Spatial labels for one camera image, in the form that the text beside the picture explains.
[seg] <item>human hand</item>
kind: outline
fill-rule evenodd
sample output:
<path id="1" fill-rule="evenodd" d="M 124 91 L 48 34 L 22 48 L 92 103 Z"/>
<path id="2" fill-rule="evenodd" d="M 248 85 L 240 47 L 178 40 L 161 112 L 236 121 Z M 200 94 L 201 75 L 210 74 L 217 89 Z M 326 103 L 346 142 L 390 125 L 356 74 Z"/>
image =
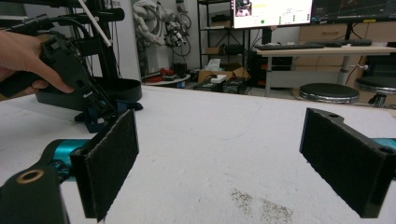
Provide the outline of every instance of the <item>human hand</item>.
<path id="1" fill-rule="evenodd" d="M 0 81 L 18 71 L 35 73 L 44 78 L 36 80 L 25 93 L 36 93 L 47 88 L 49 83 L 60 91 L 69 93 L 74 88 L 64 83 L 58 73 L 40 60 L 41 41 L 29 35 L 0 31 Z"/>

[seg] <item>white table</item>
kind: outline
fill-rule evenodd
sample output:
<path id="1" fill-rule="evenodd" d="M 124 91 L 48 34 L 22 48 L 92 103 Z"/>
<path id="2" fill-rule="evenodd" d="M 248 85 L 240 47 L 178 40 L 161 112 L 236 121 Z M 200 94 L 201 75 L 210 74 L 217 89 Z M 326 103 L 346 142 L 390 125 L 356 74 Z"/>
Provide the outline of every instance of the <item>white table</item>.
<path id="1" fill-rule="evenodd" d="M 110 223 L 394 223 L 396 184 L 378 219 L 360 219 L 299 152 L 307 107 L 332 111 L 369 137 L 396 137 L 386 111 L 275 98 L 143 87 L 140 154 Z M 55 139 L 92 138 L 78 112 L 34 96 L 0 103 L 0 185 Z M 72 223 L 84 217 L 76 183 L 61 185 Z"/>
<path id="2" fill-rule="evenodd" d="M 268 69 L 265 79 L 265 96 L 270 96 L 272 87 L 300 87 L 314 82 L 331 82 L 341 85 L 347 83 L 348 67 L 351 56 L 389 55 L 396 52 L 389 47 L 348 47 L 324 49 L 284 49 L 257 50 L 257 54 L 268 57 Z M 344 56 L 339 72 L 306 72 L 306 71 L 272 71 L 273 57 L 312 57 L 312 56 Z"/>

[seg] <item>monitor screen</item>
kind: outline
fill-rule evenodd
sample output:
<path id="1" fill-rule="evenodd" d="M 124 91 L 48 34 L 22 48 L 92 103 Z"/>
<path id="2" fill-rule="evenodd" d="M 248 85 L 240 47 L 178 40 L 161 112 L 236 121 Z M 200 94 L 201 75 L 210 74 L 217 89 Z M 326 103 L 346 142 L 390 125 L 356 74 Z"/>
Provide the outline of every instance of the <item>monitor screen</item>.
<path id="1" fill-rule="evenodd" d="M 231 0 L 233 28 L 308 24 L 312 0 Z"/>
<path id="2" fill-rule="evenodd" d="M 396 21 L 396 0 L 314 0 L 312 23 Z"/>

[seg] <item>dirt stain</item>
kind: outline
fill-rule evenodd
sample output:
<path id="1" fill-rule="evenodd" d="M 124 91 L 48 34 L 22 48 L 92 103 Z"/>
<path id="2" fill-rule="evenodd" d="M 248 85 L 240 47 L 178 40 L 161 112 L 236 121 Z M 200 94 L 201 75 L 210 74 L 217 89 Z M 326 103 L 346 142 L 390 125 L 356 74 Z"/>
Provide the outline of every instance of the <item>dirt stain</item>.
<path id="1" fill-rule="evenodd" d="M 293 219 L 293 211 L 289 208 L 262 199 L 262 221 L 264 223 L 290 224 Z"/>
<path id="2" fill-rule="evenodd" d="M 252 214 L 251 202 L 253 198 L 250 195 L 242 193 L 238 189 L 233 189 L 231 196 L 236 206 L 241 209 L 245 215 L 249 216 Z"/>

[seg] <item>white stick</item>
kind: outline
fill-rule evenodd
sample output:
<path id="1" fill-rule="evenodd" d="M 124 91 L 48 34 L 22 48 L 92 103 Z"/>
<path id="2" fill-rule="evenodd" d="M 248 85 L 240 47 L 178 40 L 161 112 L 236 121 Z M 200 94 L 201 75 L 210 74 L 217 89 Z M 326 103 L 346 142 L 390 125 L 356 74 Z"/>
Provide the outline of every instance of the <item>white stick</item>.
<path id="1" fill-rule="evenodd" d="M 85 13 L 87 13 L 87 16 L 90 18 L 91 22 L 93 23 L 93 26 L 96 28 L 96 30 L 99 32 L 99 34 L 102 36 L 103 40 L 105 40 L 106 45 L 108 47 L 110 47 L 111 46 L 110 40 L 107 38 L 107 36 L 103 32 L 102 28 L 100 28 L 99 24 L 97 23 L 97 21 L 95 20 L 95 18 L 91 14 L 90 10 L 87 8 L 87 6 L 85 5 L 85 3 L 82 0 L 78 0 L 78 2 L 82 6 L 82 8 L 84 9 Z"/>

